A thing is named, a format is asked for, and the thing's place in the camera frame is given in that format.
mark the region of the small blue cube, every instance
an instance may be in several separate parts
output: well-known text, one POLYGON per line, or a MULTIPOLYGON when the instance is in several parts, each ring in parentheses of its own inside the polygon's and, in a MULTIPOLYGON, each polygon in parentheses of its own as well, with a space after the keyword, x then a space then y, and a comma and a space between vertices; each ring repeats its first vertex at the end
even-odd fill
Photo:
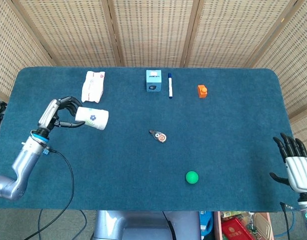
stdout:
POLYGON ((146 88, 147 92, 160 92, 162 89, 162 71, 146 71, 146 88))

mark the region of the gray carpet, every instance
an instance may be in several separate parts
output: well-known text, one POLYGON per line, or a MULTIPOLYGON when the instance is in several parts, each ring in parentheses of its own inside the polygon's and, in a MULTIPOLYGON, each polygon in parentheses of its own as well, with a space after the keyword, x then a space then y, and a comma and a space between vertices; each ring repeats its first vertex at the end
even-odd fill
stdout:
MULTIPOLYGON (((37 231, 39 209, 0 209, 0 240, 21 240, 37 231)), ((41 215, 41 226, 51 221, 60 210, 44 210, 41 215)), ((85 230, 76 240, 89 240, 95 225, 96 211, 84 210, 87 217, 85 230)), ((291 212, 287 213, 289 223, 292 223, 291 212)), ((282 212, 270 214, 273 233, 286 231, 285 218, 282 212)), ((78 210, 67 210, 50 227, 41 233, 41 240, 71 240, 84 226, 85 219, 78 210)), ((295 212, 295 225, 290 233, 292 240, 307 240, 304 221, 299 212, 295 212)), ((287 236, 276 237, 277 240, 287 240, 287 236)))

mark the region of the red box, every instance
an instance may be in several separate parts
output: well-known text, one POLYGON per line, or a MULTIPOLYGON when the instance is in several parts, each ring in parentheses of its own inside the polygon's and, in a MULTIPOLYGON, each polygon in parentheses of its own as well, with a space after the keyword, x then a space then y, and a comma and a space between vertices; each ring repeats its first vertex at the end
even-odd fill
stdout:
POLYGON ((253 236, 237 218, 221 223, 222 232, 229 240, 254 240, 253 236))

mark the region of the paper cup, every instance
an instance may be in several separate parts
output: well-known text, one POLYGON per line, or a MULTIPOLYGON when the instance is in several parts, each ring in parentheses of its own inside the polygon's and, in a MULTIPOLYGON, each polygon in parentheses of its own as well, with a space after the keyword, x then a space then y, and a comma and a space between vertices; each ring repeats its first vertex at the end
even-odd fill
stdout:
POLYGON ((78 107, 75 115, 77 122, 84 121, 86 125, 104 130, 109 118, 109 112, 101 109, 78 107))

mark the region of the orange block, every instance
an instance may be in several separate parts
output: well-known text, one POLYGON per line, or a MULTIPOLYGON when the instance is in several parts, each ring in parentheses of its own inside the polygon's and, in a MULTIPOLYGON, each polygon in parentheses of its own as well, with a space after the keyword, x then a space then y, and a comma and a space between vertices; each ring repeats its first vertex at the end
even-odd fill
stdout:
POLYGON ((207 97, 208 95, 208 89, 205 85, 198 85, 198 96, 199 98, 203 99, 207 97))

